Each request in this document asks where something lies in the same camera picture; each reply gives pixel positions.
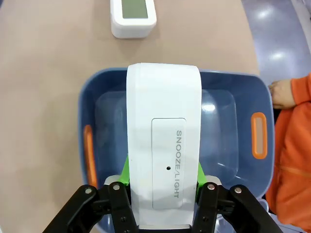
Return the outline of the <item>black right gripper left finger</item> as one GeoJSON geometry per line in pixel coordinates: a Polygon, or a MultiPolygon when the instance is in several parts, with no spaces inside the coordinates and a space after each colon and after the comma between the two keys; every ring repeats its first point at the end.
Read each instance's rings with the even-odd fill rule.
{"type": "Polygon", "coordinates": [[[105,215],[111,215],[116,233],[137,233],[129,190],[129,160],[126,159],[121,177],[101,189],[80,186],[56,214],[45,233],[88,233],[105,215]]]}

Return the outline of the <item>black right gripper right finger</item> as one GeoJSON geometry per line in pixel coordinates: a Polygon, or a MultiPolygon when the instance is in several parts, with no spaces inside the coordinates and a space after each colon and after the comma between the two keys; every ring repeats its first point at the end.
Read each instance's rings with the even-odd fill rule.
{"type": "Polygon", "coordinates": [[[246,186],[226,189],[208,182],[201,165],[198,166],[196,203],[193,233],[214,232],[217,215],[222,215],[237,233],[282,232],[246,186]]]}

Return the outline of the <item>person's bare hand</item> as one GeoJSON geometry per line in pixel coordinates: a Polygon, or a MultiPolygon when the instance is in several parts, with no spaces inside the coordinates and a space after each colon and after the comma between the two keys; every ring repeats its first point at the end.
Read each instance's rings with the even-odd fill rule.
{"type": "Polygon", "coordinates": [[[291,80],[275,81],[269,85],[274,109],[290,109],[296,106],[291,80]]]}

